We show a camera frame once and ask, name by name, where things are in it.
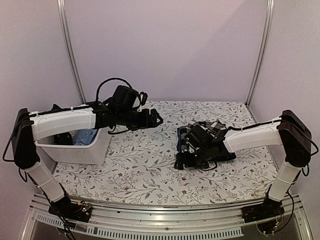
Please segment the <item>blue plaid shirt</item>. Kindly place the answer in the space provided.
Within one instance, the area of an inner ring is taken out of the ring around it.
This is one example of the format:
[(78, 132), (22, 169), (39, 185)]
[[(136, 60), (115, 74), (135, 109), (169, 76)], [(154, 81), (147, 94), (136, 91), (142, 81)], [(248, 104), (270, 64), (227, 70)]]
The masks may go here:
[(176, 161), (192, 167), (209, 161), (234, 160), (236, 154), (229, 152), (223, 144), (225, 134), (226, 130), (222, 126), (206, 128), (194, 124), (179, 127)]

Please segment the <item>black white checkered shirt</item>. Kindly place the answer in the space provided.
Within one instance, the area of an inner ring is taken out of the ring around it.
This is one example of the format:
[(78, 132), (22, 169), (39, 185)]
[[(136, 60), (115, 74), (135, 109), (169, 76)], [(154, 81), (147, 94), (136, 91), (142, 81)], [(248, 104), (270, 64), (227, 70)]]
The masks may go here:
[(219, 120), (196, 121), (181, 126), (177, 129), (177, 151), (181, 153), (181, 140), (186, 139), (197, 153), (212, 157), (228, 155), (229, 151), (223, 143), (227, 131), (226, 125)]

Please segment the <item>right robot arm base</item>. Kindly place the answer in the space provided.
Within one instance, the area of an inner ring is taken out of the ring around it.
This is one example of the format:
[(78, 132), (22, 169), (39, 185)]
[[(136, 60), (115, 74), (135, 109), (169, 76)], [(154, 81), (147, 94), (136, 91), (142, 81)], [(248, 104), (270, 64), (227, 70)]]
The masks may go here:
[(241, 217), (245, 223), (258, 222), (257, 229), (264, 235), (276, 232), (284, 220), (282, 201), (274, 201), (266, 197), (262, 203), (241, 208)]

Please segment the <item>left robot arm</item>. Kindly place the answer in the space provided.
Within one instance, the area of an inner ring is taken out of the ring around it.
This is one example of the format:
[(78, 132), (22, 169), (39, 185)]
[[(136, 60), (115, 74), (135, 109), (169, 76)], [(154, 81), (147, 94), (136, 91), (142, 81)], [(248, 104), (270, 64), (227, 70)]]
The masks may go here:
[(74, 205), (38, 155), (41, 148), (58, 163), (99, 165), (117, 126), (128, 131), (155, 128), (163, 119), (155, 109), (146, 109), (148, 96), (123, 80), (113, 96), (68, 108), (48, 111), (19, 110), (7, 143), (13, 162), (24, 170), (63, 216), (74, 213)]

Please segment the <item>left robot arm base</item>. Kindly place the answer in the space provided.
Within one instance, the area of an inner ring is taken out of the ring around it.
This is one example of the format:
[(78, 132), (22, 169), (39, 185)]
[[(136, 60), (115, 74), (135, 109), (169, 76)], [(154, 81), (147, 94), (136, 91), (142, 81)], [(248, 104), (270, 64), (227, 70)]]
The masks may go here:
[(68, 194), (65, 193), (62, 199), (56, 202), (50, 202), (48, 212), (63, 219), (88, 223), (91, 218), (92, 210), (92, 205), (90, 203), (85, 203), (83, 200), (74, 203), (71, 201)]

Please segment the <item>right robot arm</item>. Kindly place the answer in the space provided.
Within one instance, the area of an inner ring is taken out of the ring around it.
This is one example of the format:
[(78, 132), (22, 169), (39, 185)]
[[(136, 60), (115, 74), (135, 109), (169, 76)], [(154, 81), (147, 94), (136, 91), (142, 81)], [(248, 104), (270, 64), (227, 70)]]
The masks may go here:
[(282, 147), (285, 157), (277, 176), (266, 192), (258, 213), (269, 218), (278, 210), (287, 191), (297, 181), (304, 168), (320, 148), (312, 139), (308, 127), (291, 110), (269, 121), (244, 127), (227, 126), (220, 120), (196, 121), (177, 129), (177, 154), (174, 168), (210, 171), (209, 166), (236, 159), (237, 153), (261, 150), (271, 146)]

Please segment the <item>floral patterned table cloth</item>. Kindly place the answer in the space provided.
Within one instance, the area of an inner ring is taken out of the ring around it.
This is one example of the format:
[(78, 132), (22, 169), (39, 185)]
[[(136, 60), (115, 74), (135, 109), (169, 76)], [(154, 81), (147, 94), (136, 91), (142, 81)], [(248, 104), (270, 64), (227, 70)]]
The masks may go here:
[(241, 150), (210, 171), (177, 170), (177, 128), (219, 120), (236, 128), (254, 120), (241, 102), (151, 101), (164, 122), (125, 132), (119, 126), (99, 165), (58, 163), (54, 177), (70, 196), (138, 205), (191, 206), (260, 199), (277, 169), (266, 147)]

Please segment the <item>white plastic bin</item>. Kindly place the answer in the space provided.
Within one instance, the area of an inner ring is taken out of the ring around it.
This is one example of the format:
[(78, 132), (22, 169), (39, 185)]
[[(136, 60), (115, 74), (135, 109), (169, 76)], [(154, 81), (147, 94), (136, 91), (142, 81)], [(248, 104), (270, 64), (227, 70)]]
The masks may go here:
[(53, 136), (38, 140), (35, 145), (58, 163), (99, 165), (105, 160), (111, 140), (111, 135), (108, 133), (110, 130), (108, 127), (98, 129), (97, 135), (90, 145), (55, 144)]

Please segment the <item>light blue shirt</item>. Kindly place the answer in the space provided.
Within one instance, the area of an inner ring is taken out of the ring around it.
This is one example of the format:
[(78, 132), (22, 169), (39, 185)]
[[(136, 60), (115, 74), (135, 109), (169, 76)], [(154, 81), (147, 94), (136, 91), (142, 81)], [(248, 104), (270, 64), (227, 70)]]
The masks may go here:
[(97, 133), (98, 133), (97, 129), (79, 130), (73, 137), (73, 140), (72, 140), (73, 145), (88, 146), (95, 140)]

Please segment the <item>left aluminium corner post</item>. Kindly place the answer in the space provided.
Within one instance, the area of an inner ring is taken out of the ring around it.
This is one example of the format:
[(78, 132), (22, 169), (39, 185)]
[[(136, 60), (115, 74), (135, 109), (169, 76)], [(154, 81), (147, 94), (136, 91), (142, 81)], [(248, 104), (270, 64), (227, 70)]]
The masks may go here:
[(61, 31), (62, 31), (62, 37), (64, 40), (66, 54), (68, 57), (68, 62), (70, 65), (70, 70), (71, 70), (71, 74), (72, 74), (72, 77), (74, 80), (75, 88), (76, 88), (78, 97), (80, 99), (80, 102), (82, 104), (85, 104), (86, 97), (85, 97), (85, 92), (84, 92), (83, 85), (82, 85), (82, 82), (80, 79), (75, 54), (73, 51), (72, 39), (71, 39), (69, 25), (68, 25), (68, 18), (67, 18), (65, 1), (64, 0), (57, 0), (56, 3), (57, 3), (57, 10), (58, 10), (58, 15), (59, 15)]

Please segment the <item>aluminium corner post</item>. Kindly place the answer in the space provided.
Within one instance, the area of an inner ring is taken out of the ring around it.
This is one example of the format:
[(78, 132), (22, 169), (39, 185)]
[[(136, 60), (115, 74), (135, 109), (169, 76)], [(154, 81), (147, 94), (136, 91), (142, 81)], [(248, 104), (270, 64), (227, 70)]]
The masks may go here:
[(62, 31), (62, 37), (64, 40), (66, 54), (68, 57), (68, 62), (70, 65), (70, 70), (71, 70), (71, 74), (72, 74), (72, 77), (74, 80), (75, 88), (76, 88), (78, 97), (80, 99), (80, 102), (82, 104), (85, 104), (86, 97), (85, 97), (85, 92), (84, 92), (83, 85), (82, 85), (82, 82), (80, 79), (75, 54), (73, 51), (72, 39), (71, 39), (69, 25), (68, 25), (68, 18), (67, 18), (65, 1), (64, 0), (57, 0), (56, 3), (57, 3), (57, 10), (58, 10), (58, 15), (59, 15), (61, 31)]
[(245, 105), (250, 108), (253, 102), (253, 98), (256, 92), (256, 88), (258, 85), (258, 81), (260, 78), (265, 54), (267, 51), (268, 41), (270, 37), (270, 31), (272, 27), (272, 21), (273, 21), (273, 14), (274, 14), (274, 7), (275, 7), (275, 1), (274, 0), (268, 0), (266, 2), (266, 12), (265, 12), (265, 19), (263, 24), (263, 31), (262, 31), (262, 37), (260, 41), (259, 51), (258, 51), (258, 57), (257, 61), (254, 67), (252, 81), (249, 87), (249, 91), (246, 97)]

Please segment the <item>right aluminium corner post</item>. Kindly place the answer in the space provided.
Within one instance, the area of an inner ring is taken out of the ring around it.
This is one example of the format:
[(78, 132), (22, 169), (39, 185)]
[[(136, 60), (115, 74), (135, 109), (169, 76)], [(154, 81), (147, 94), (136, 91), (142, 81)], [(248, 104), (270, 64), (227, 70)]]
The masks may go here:
[(274, 0), (268, 0), (266, 2), (266, 12), (265, 12), (265, 19), (263, 24), (263, 31), (262, 31), (262, 37), (260, 41), (259, 51), (258, 51), (258, 57), (257, 61), (254, 67), (252, 81), (249, 87), (249, 91), (246, 97), (245, 105), (250, 108), (253, 102), (253, 98), (256, 92), (256, 88), (258, 85), (258, 81), (260, 78), (265, 54), (267, 51), (268, 41), (270, 37), (270, 31), (272, 27), (272, 21), (273, 21), (273, 14), (274, 14), (274, 7), (275, 7), (275, 1)]

